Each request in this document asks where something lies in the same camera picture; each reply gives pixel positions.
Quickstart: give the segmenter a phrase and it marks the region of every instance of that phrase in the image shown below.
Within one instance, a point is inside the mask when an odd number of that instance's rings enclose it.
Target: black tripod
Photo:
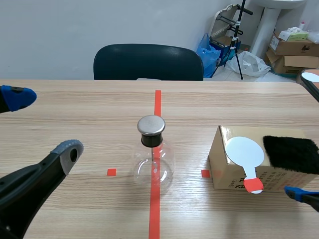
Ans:
[[[240,72],[240,77],[241,77],[242,80],[243,80],[244,78],[243,78],[243,74],[241,73],[241,68],[240,68],[240,64],[239,64],[239,60],[238,60],[238,34],[239,34],[238,32],[241,32],[241,31],[239,30],[239,26],[240,26],[240,23],[241,23],[241,17],[242,17],[242,15],[243,15],[243,12],[245,12],[245,13],[247,13],[247,14],[249,14],[249,15],[252,15],[252,14],[253,14],[253,12],[251,12],[251,11],[249,11],[249,10],[247,10],[247,9],[244,8],[244,7],[245,7],[245,3],[246,3],[246,0],[243,0],[241,6],[240,6],[240,5],[237,5],[237,9],[239,9],[240,12],[239,12],[238,20],[235,22],[235,25],[236,25],[236,27],[235,27],[235,29],[234,29],[234,32],[235,32],[235,33],[234,33],[233,39],[232,39],[232,41],[231,41],[231,44],[230,44],[230,47],[229,47],[227,53],[224,55],[223,59],[221,59],[221,61],[220,61],[220,62],[223,62],[224,59],[227,57],[227,58],[226,58],[226,61],[225,61],[225,64],[224,64],[224,67],[225,67],[225,66],[226,66],[226,63],[227,63],[227,61],[228,61],[228,58],[229,58],[229,55],[230,55],[231,50],[235,50],[235,55],[236,55],[236,58],[237,58],[238,68],[239,68],[239,72]],[[230,24],[230,25],[229,25],[229,29],[232,30],[233,28],[234,28],[234,27]],[[215,72],[217,71],[217,69],[218,69],[220,66],[221,66],[221,63],[219,63],[218,66],[216,67],[215,71],[213,72],[212,77],[214,76]]]

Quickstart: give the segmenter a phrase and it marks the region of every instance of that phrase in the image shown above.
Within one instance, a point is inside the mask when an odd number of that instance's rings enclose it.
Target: blue plastic bag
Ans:
[[[203,36],[196,52],[204,65],[204,77],[210,78],[216,69],[216,62],[219,58],[220,50],[217,51],[214,47],[209,45],[208,33]]]

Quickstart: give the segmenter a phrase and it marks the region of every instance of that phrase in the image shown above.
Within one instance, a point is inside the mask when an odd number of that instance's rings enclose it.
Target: white plastic bag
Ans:
[[[248,51],[240,53],[238,55],[238,60],[243,75],[259,77],[265,75],[271,69],[271,67],[267,66],[262,59]],[[226,69],[239,73],[236,57],[227,61]]]
[[[319,31],[309,32],[307,39],[312,41],[315,44],[319,44]]]

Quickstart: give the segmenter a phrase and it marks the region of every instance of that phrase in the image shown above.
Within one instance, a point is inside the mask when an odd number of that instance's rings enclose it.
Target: floor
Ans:
[[[296,82],[292,79],[277,76],[271,72],[261,77],[253,77],[243,75],[244,79],[240,79],[240,75],[236,72],[229,71],[225,67],[221,66],[216,71],[212,78],[204,78],[204,81],[241,81],[241,82]]]

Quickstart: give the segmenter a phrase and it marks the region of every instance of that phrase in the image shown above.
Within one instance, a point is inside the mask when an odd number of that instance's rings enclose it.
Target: black brush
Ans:
[[[310,139],[264,136],[264,147],[275,168],[319,174],[319,148]]]

